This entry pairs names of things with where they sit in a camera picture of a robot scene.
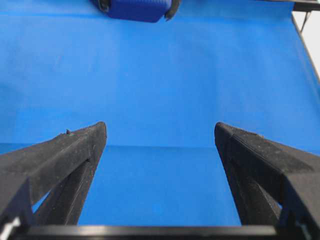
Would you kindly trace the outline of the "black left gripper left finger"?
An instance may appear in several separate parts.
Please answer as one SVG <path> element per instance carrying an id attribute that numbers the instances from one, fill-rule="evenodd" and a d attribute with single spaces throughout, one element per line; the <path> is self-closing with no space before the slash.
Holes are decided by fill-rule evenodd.
<path id="1" fill-rule="evenodd" d="M 75 225 L 107 142 L 100 121 L 0 156 L 0 222 Z"/>

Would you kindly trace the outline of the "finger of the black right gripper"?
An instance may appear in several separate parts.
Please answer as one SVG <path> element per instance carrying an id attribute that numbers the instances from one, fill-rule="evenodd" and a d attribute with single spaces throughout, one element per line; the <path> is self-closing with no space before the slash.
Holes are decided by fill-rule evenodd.
<path id="1" fill-rule="evenodd" d="M 179 7 L 180 7 L 181 1 L 180 0 L 172 0 L 171 1 L 171 6 L 168 9 L 168 11 L 164 14 L 164 19 L 166 21 L 171 20 L 175 14 L 177 13 Z"/>
<path id="2" fill-rule="evenodd" d="M 108 13 L 111 7 L 111 0 L 90 0 L 100 11 Z"/>

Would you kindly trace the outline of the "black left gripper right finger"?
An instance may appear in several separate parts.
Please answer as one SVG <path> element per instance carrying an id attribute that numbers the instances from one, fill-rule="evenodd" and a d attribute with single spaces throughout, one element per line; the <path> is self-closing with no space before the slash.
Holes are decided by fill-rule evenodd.
<path id="1" fill-rule="evenodd" d="M 243 225 L 320 228 L 320 158 L 219 122 L 214 141 Z"/>

